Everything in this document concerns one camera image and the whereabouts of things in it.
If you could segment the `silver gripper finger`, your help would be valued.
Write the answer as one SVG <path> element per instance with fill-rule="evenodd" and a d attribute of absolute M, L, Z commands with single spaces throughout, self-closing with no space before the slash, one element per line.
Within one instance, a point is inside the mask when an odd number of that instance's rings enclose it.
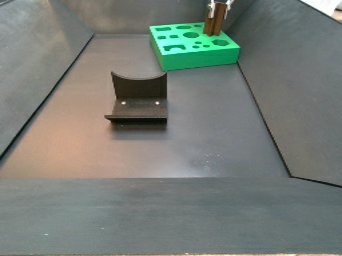
<path fill-rule="evenodd" d="M 214 18 L 215 15 L 215 1 L 210 0 L 207 4 L 207 17 Z"/>
<path fill-rule="evenodd" d="M 236 0 L 228 0 L 226 1 L 226 10 L 225 10 L 225 19 L 228 18 L 229 11 L 232 10 L 232 5 Z"/>

